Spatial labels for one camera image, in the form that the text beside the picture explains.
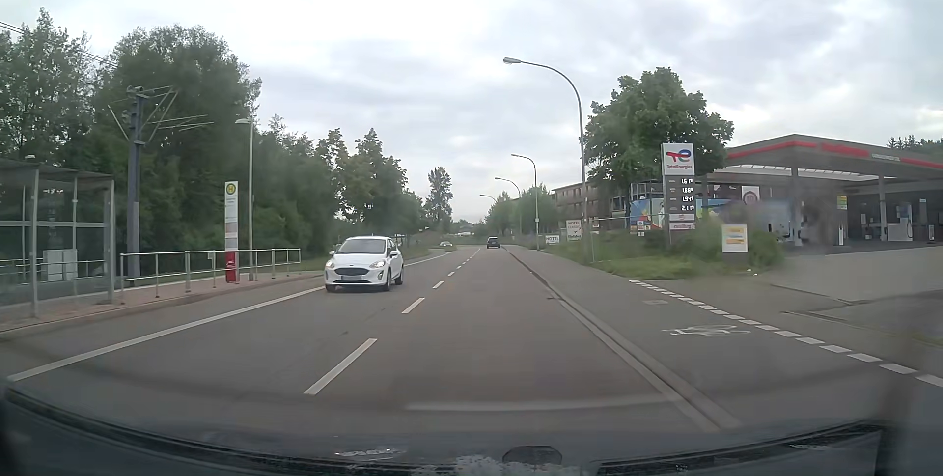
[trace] windshield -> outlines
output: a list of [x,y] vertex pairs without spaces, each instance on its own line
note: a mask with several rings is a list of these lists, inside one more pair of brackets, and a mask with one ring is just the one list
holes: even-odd
[[5,379],[352,462],[943,431],[943,0],[0,0]]
[[379,238],[348,238],[336,253],[386,253],[387,241]]

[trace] asphalt road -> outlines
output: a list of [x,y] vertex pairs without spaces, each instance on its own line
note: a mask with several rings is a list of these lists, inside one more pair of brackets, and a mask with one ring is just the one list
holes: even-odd
[[66,409],[202,439],[717,437],[874,417],[902,393],[943,407],[943,388],[907,377],[917,371],[852,358],[847,341],[791,332],[772,313],[745,323],[703,295],[544,253],[459,248],[408,265],[386,293],[301,280],[2,341],[0,372]]

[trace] totalenergies logo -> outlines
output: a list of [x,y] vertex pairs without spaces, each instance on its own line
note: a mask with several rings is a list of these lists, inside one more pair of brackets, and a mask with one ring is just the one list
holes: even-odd
[[688,163],[691,161],[691,156],[694,154],[691,153],[691,150],[684,148],[677,152],[665,152],[665,155],[671,158],[672,163]]

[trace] cloud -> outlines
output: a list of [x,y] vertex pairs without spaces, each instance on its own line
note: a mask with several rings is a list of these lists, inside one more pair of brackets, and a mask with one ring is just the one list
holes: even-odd
[[511,153],[550,188],[580,179],[570,85],[504,56],[566,73],[583,114],[619,76],[671,66],[734,121],[735,144],[943,132],[943,0],[13,1],[0,0],[5,17],[52,3],[102,52],[138,25],[203,24],[263,78],[262,116],[312,138],[340,127],[351,143],[375,128],[418,193],[432,168],[452,174],[456,218],[487,212],[479,193],[513,190],[495,176],[533,183]]

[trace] distant car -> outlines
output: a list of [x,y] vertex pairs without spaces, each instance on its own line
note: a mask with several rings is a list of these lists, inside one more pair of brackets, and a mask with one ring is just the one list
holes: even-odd
[[352,236],[324,264],[324,291],[338,286],[371,286],[388,292],[403,284],[403,255],[387,236]]

